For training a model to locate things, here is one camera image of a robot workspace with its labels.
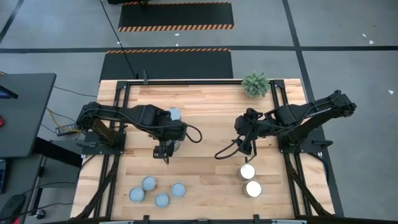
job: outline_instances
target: wooden table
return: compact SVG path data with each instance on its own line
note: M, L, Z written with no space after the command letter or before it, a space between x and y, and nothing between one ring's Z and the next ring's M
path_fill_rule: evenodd
M99 103L113 104L116 82L101 82ZM285 84L290 104L306 103L299 79L287 79ZM119 162L112 220L142 220L143 215L150 215L151 220L252 219L253 214L259 214L260 218L294 217L284 159L275 137L259 139L258 155L250 162L256 169L254 179L262 186L258 198L246 198L241 191L243 182L236 177L237 169L244 164L243 154L237 153L221 161L213 157L237 137L234 122L246 108L262 112L274 109L271 93L265 98L248 99L240 85L132 86L128 107L146 104L165 110L178 107L182 111L182 120L199 128L203 140L194 144L186 139L166 165L163 160L152 158L156 141L129 126L126 150ZM188 132L192 138L198 138L194 130ZM301 159L308 188L324 208L333 213L322 163L306 154L302 154ZM96 156L81 171L71 217L78 215L96 192L102 160L103 156ZM140 186L147 175L156 178L157 188L148 192L143 202L132 203L129 191ZM186 186L184 198L170 197L167 208L157 208L155 195L160 192L170 194L170 186L177 182ZM296 189L303 213L301 193L298 187ZM103 205L101 214L104 214L104 208Z

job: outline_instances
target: hazard stripe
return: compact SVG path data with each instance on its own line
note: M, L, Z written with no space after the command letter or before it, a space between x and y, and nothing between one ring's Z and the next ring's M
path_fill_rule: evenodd
M141 49L141 50L109 50L106 54L132 54L132 53L160 53L160 52L226 52L231 49L213 48L213 49Z
M145 31L170 31L170 30L216 30L233 29L232 24L210 24L210 25L173 25L173 26L139 26L119 27L119 32L145 32Z
M129 5L137 5L139 4L138 2L127 2L124 3L123 6L129 6ZM161 4L231 4L230 2L175 2L175 3L169 3L169 2L165 2L165 3L153 3L153 2L149 2L147 3L148 5L161 5Z

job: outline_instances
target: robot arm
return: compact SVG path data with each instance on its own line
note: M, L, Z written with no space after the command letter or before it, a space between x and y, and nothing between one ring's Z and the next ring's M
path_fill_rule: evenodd
M356 105L345 94L336 90L332 95L305 105L284 105L274 110L259 113L248 108L246 113L236 118L234 128L244 140L237 138L238 151L251 155L251 142L258 137L287 134L289 144L299 145L310 131L332 118L348 117L354 113Z
M92 129L99 136L101 142L109 147L118 145L118 133L106 127L101 120L132 124L137 129L149 133L154 139L159 140L160 144L154 150L156 159L166 159L172 156L174 142L185 139L189 126L179 120L172 121L169 111L154 105L120 108L91 102L82 108L76 123L83 133Z

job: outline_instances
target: black mat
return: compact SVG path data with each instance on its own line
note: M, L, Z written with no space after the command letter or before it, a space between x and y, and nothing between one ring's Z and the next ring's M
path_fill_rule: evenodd
M232 29L234 19L231 3L125 3L119 31L165 31Z
M144 70L148 79L233 78L229 49L126 50L126 55L139 79ZM123 52L107 52L101 80L125 79L134 77Z

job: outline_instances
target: floor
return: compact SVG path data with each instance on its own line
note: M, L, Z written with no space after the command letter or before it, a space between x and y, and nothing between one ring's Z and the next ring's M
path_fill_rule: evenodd
M230 2L233 30L125 32L119 37L125 47L233 46L235 78L253 70L269 78L301 78L309 100L335 89L346 93L358 106L355 114L323 125L326 138L334 141L329 152L345 216L398 220L398 2ZM117 26L121 6L104 4ZM1 71L53 72L56 86L87 95L98 91L101 48L119 46L99 0L2 0L0 30ZM91 100L54 89L49 108L76 118ZM43 124L55 127L47 113ZM39 136L58 139L45 128ZM41 205L71 202L73 196L73 188L45 189ZM70 209L49 208L39 223L65 220ZM38 221L30 217L27 223Z

